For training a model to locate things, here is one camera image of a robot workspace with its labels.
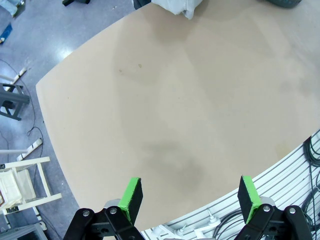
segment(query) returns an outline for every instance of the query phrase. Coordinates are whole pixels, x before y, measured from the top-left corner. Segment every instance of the white slatwall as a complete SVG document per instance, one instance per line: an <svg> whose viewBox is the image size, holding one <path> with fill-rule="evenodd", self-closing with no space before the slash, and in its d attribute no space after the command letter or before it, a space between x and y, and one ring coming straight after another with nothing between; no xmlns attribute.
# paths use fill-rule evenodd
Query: white slatwall
<svg viewBox="0 0 320 240"><path fill-rule="evenodd" d="M320 133L316 132L312 137L312 144L316 151L320 150ZM316 177L320 168L312 167L313 184L316 184ZM289 205L298 205L301 207L302 203L306 199L307 195L311 191L309 163L304 156L303 147L300 145L278 163L258 175L253 179L254 185L260 196L270 197L274 200L275 205L280 210L284 210ZM226 214L240 209L240 205L237 198L238 189L233 190L227 195L205 205L189 214L186 214L173 221L167 222L166 225L177 230L182 228L185 224L187 227L183 232L184 240L194 240L196 235L194 229L206 224L209 221L209 213L222 218ZM315 195L315 214L316 221L320 223L318 213L320 212L320 194ZM309 216L313 219L313 205L311 203L309 207ZM233 219L233 223L237 220L241 220L242 216ZM237 233L244 226L244 222L230 226L219 238L219 240L233 240ZM146 240L159 240L152 234L152 229L142 231L142 235ZM212 238L213 231L205 232L205 236Z"/></svg>

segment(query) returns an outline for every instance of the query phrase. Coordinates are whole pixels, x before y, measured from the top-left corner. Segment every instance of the white chair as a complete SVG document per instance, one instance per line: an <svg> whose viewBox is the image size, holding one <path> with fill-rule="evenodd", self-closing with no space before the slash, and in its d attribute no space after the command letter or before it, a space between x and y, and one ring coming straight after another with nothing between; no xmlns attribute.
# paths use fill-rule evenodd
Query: white chair
<svg viewBox="0 0 320 240"><path fill-rule="evenodd" d="M62 197L61 193L51 195L41 163L50 158L41 157L30 160L0 164L0 211L4 215L33 208ZM31 182L28 167L37 165L46 197L37 198Z"/></svg>

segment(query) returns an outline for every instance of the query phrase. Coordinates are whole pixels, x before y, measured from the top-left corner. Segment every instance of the gray floor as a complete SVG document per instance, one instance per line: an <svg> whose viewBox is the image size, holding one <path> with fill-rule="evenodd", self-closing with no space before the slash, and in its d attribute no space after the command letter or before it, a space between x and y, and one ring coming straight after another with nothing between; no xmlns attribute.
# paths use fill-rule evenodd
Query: gray floor
<svg viewBox="0 0 320 240"><path fill-rule="evenodd" d="M49 156L51 159L51 162L44 164L45 175L52 193L62 193L62 199L38 207L47 223L47 235L50 239L63 238L78 209L78 204L64 178L51 145L35 86L68 54L133 10L131 0L91 0L88 5L74 2L67 7L64 7L60 0L26 0L24 11L16 19L12 19L10 14L0 7L0 32L10 22L13 28L7 41L0 45L0 59L8 62L16 71L20 71L23 67L27 68L27 72L21 79L33 100L35 125L43 133L42 156ZM2 61L0 61L0 74L15 76L14 71ZM0 131L7 139L10 149L27 148L41 137L37 129L27 136L27 131L34 122L31 104L22 111L21 117L21 121L16 121L0 116ZM0 149L6 148L7 143L0 135ZM28 158L38 158L41 150L39 147ZM8 160L13 162L16 157L16 155L10 155L7 159L7 155L0 155L0 163L6 163ZM30 170L31 180L33 181L35 176L36 193L43 195L44 189L37 185L39 175L34 175L34 170L34 168ZM8 219L12 227L37 222L32 210L10 214ZM2 217L0 217L1 227L7 227Z"/></svg>

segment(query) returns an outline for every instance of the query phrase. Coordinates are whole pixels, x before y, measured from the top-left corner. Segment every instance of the wooden table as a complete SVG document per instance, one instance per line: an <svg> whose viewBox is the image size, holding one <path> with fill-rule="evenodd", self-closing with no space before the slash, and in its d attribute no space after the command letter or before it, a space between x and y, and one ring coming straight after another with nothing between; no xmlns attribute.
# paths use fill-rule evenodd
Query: wooden table
<svg viewBox="0 0 320 240"><path fill-rule="evenodd" d="M36 90L80 207L140 176L136 226L154 227L301 144L319 128L319 13L318 0L207 0L188 20L149 4L69 55Z"/></svg>

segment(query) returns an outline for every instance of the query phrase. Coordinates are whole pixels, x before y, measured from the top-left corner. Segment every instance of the cable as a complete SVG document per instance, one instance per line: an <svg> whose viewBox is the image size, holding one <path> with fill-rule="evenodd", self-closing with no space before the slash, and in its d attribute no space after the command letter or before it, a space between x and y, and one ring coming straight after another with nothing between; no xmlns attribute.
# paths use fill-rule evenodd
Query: cable
<svg viewBox="0 0 320 240"><path fill-rule="evenodd" d="M63 240L62 237L60 236L60 234L58 233L57 229L54 227L53 223L46 217L46 215L44 215L44 213L41 212L39 209L38 209L38 212L39 212L39 214L41 215L41 217L47 222L47 225L50 226L50 228L55 232L55 234L57 235L57 237L58 237L60 240Z"/></svg>
<svg viewBox="0 0 320 240"><path fill-rule="evenodd" d="M230 212L229 214L227 214L226 216L224 216L221 220L221 223L215 228L214 232L213 232L213 236L212 238L217 238L219 231L221 230L221 228L231 219L233 219L236 216L242 215L242 211L241 210L235 210Z"/></svg>
<svg viewBox="0 0 320 240"><path fill-rule="evenodd" d="M4 135L2 134L2 131L0 131L0 135L1 137L6 141L6 148L9 150L9 142L8 140L4 137ZM9 154L7 155L7 163L9 163Z"/></svg>
<svg viewBox="0 0 320 240"><path fill-rule="evenodd" d="M230 223L220 234L219 236L216 238L216 240L219 240L220 236L228 229L230 228L232 225L236 224L236 223L239 223L239 222L242 222L244 219L240 219L240 220L237 220L237 221L234 221L232 223Z"/></svg>
<svg viewBox="0 0 320 240"><path fill-rule="evenodd" d="M237 236L237 235L238 235L238 233L233 234L233 235L231 235L230 237L228 237L226 240L230 240L230 239L232 239L233 237L235 237L235 236Z"/></svg>
<svg viewBox="0 0 320 240"><path fill-rule="evenodd" d="M1 59L1 58L0 58L0 61L1 61L1 62L4 62L5 64L7 64L7 65L9 66L9 68L11 68L12 71L15 72L16 75L19 75L18 72L17 72L7 61L5 61L5 60L3 60L3 59ZM33 101L32 97L31 97L30 91L29 91L27 85L25 84L25 82L24 82L22 79L20 79L20 78L18 79L18 81L21 81L21 82L23 83L26 91L28 92L29 97L30 97L31 106L32 106L32 111L33 111L33 123L32 123L32 127L30 128L29 131L26 132L26 136L29 137L30 134L31 134L31 132L32 132L34 129L38 129L38 131L39 131L40 134L41 134L41 140L42 140L41 152L40 152L40 156L39 156L39 158L41 158L42 153L43 153L43 150L44 150L44 135L43 135L42 131L40 130L40 128L36 126L36 111L35 111L34 101ZM34 183L34 184L36 183L35 180L36 180L37 169L38 169L38 165L35 167L35 170L34 170L34 176L33 176L33 183Z"/></svg>
<svg viewBox="0 0 320 240"><path fill-rule="evenodd" d="M303 142L303 153L304 153L304 156L305 156L306 160L309 163L309 175L310 175L311 192L309 193L309 195L306 197L305 201L303 202L301 209L302 209L302 211L303 211L303 213L305 215L305 218L306 218L307 224L308 224L308 226L310 228L310 231L314 232L315 239L317 240L317 231L320 229L320 224L316 223L315 194L317 192L320 192L320 190L319 190L320 185L318 185L318 179L319 179L320 171L316 176L315 187L314 187L313 176L312 176L312 166L314 166L316 168L320 167L320 159L316 158L314 156L314 154L320 155L320 153L318 153L314 149L314 147L312 145L312 136L308 137L308 139ZM311 204L311 201L312 201L312 208L313 208L313 220L307 213L309 205Z"/></svg>
<svg viewBox="0 0 320 240"><path fill-rule="evenodd" d="M313 153L316 155L320 155L320 153L318 153L314 147L312 146L312 142L311 142L311 136L308 137L307 140L305 140L303 142L303 152L305 155L306 160L314 167L320 167L320 158L316 158L314 157Z"/></svg>

